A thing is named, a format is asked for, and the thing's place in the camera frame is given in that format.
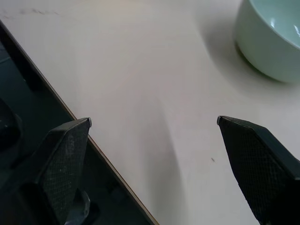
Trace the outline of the pale green ceramic bowl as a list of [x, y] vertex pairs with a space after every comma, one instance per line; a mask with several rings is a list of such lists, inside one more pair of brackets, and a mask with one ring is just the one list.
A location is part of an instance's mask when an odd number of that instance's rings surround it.
[[235, 39], [257, 70], [281, 82], [300, 83], [300, 0], [242, 0]]

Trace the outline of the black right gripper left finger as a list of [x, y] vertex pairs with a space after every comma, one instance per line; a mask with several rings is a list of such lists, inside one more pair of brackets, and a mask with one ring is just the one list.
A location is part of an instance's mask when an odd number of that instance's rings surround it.
[[64, 225], [83, 169], [91, 119], [64, 123], [48, 132], [26, 162], [21, 193], [37, 225]]

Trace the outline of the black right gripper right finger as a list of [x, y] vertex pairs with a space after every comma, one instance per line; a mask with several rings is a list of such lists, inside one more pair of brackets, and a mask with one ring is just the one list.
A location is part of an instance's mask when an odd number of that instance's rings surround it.
[[218, 116], [232, 172], [260, 225], [300, 225], [300, 161], [265, 127]]

